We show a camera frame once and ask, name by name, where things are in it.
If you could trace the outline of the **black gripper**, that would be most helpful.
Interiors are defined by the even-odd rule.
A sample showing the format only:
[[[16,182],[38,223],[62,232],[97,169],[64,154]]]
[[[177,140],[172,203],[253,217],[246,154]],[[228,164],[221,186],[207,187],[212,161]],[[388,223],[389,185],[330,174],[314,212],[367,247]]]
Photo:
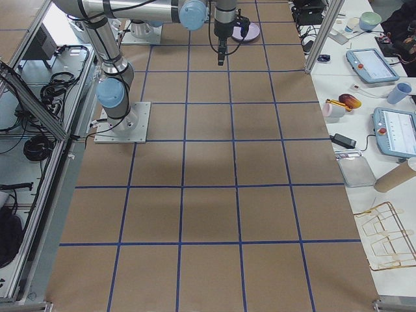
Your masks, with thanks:
[[[235,22],[222,23],[217,19],[214,21],[214,34],[218,37],[217,63],[224,65],[226,57],[226,40],[232,36]]]

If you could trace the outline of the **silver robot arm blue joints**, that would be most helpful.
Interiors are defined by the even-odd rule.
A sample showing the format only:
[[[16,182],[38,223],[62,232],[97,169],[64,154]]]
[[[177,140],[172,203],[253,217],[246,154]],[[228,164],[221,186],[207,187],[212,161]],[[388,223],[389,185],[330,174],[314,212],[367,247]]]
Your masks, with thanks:
[[[122,55],[109,21],[125,18],[146,25],[180,23],[189,31],[202,27],[209,15],[208,1],[55,1],[69,17],[82,23],[101,62],[103,78],[96,97],[107,121],[121,124],[131,110],[132,64]]]

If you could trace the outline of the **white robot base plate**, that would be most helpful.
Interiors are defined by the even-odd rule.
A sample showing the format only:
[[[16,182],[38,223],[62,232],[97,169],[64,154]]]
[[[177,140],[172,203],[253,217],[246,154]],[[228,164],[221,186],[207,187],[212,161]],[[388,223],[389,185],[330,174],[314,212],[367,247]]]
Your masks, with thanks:
[[[98,134],[95,135],[94,142],[97,144],[145,143],[150,111],[151,103],[149,101],[132,103],[130,113],[121,124],[113,129],[111,127],[117,124],[116,120],[110,119],[110,122],[104,121],[98,124]]]

